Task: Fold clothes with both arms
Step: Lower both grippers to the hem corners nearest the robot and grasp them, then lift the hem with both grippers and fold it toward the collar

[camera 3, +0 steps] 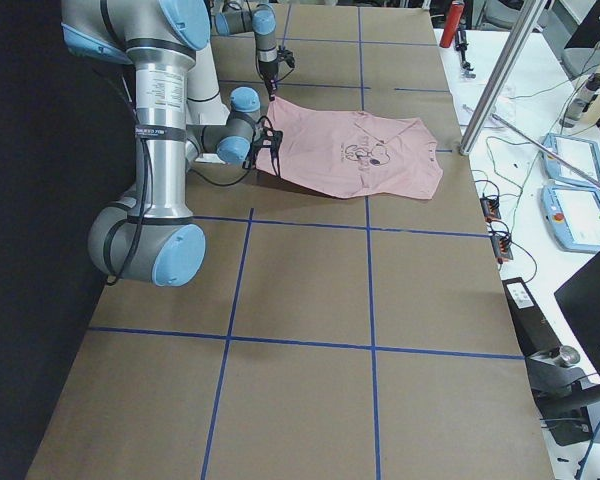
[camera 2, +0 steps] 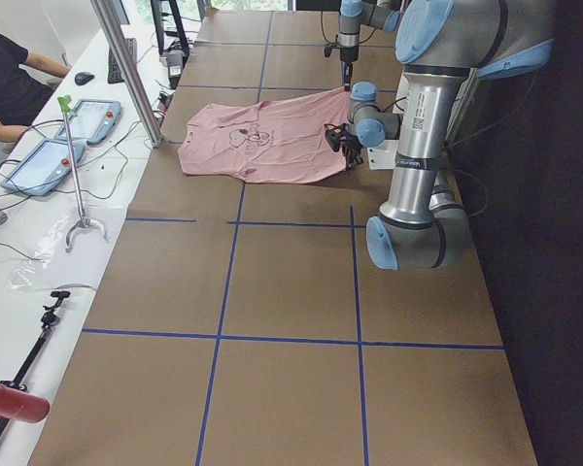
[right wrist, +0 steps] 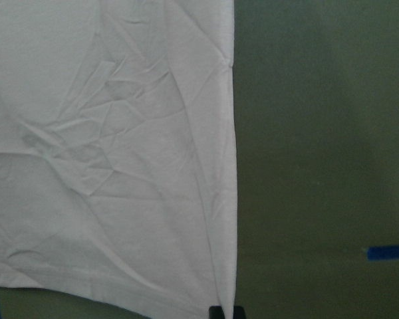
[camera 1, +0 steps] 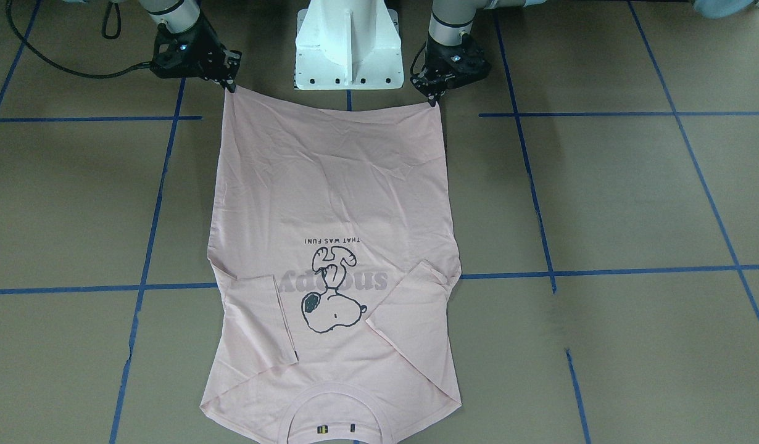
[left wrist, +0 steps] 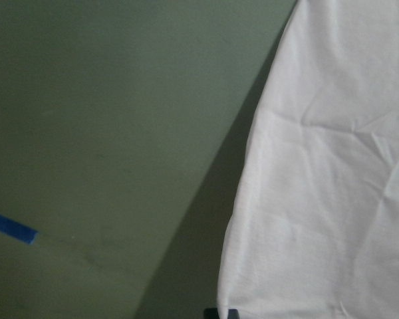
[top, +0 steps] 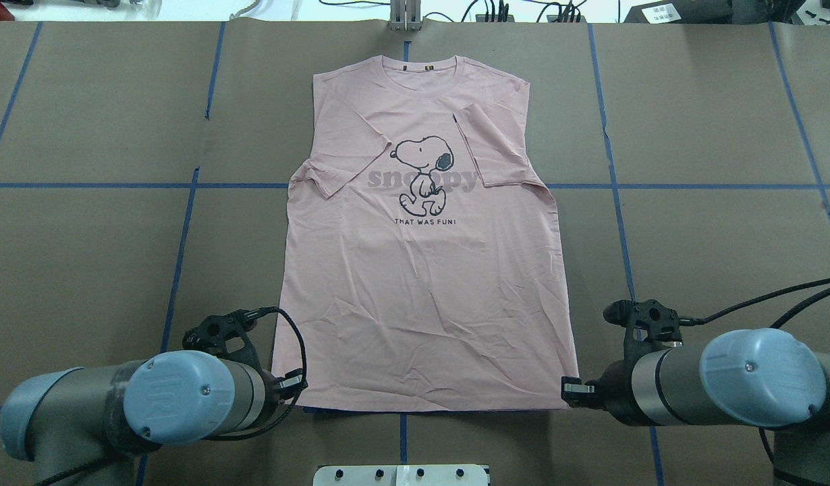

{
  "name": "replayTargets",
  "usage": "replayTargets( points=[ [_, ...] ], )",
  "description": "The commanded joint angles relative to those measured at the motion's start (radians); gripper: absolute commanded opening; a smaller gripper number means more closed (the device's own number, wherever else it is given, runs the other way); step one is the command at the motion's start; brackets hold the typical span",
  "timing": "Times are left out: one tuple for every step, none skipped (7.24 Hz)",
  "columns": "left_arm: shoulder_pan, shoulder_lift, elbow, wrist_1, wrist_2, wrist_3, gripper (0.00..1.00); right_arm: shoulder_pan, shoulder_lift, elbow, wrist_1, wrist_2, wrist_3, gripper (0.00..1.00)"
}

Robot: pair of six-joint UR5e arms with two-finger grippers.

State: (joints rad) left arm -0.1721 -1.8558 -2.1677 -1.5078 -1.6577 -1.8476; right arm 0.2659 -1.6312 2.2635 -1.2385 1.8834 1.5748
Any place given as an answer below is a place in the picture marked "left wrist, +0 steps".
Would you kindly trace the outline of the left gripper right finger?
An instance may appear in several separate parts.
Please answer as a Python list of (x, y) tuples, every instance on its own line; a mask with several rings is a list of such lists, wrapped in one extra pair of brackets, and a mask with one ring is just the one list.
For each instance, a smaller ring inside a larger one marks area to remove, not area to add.
[(239, 312), (237, 309), (229, 309), (227, 312), (227, 319), (239, 319)]

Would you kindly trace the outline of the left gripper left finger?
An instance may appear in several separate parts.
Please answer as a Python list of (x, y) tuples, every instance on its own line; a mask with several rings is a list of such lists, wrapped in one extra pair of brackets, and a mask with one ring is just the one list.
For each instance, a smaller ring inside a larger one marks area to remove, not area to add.
[(204, 319), (219, 319), (218, 309), (217, 308), (206, 308), (203, 311)]

